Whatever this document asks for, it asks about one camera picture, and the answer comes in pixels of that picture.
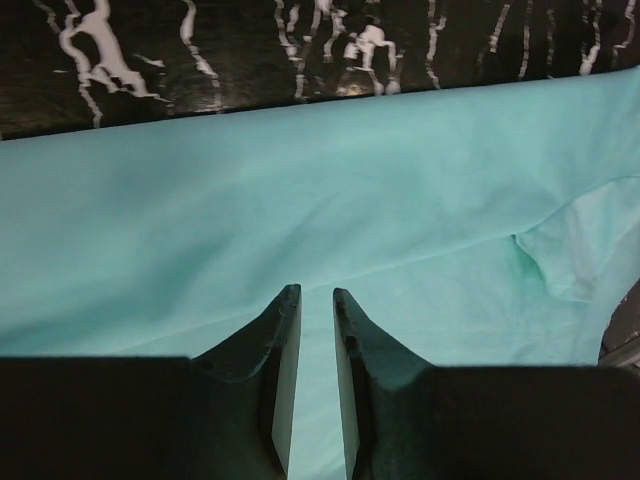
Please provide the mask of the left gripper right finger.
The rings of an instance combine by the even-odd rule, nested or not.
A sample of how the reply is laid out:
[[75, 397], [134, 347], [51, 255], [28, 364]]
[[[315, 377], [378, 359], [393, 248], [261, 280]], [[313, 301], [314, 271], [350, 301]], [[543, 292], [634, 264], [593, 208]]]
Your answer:
[[350, 479], [635, 479], [639, 378], [611, 367], [439, 367], [333, 293]]

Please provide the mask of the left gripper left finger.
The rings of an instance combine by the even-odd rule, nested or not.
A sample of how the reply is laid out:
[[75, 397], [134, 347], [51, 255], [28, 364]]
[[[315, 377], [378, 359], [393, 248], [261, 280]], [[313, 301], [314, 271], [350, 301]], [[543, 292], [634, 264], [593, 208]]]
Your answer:
[[283, 479], [301, 289], [187, 357], [5, 357], [5, 479]]

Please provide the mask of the teal t shirt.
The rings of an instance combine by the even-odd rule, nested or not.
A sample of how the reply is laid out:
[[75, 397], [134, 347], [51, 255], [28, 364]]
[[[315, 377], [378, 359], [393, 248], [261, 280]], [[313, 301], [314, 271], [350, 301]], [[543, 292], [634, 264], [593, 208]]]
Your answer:
[[1, 145], [2, 353], [196, 355], [298, 283], [295, 479], [345, 475], [335, 288], [438, 365], [572, 365], [638, 277], [637, 69]]

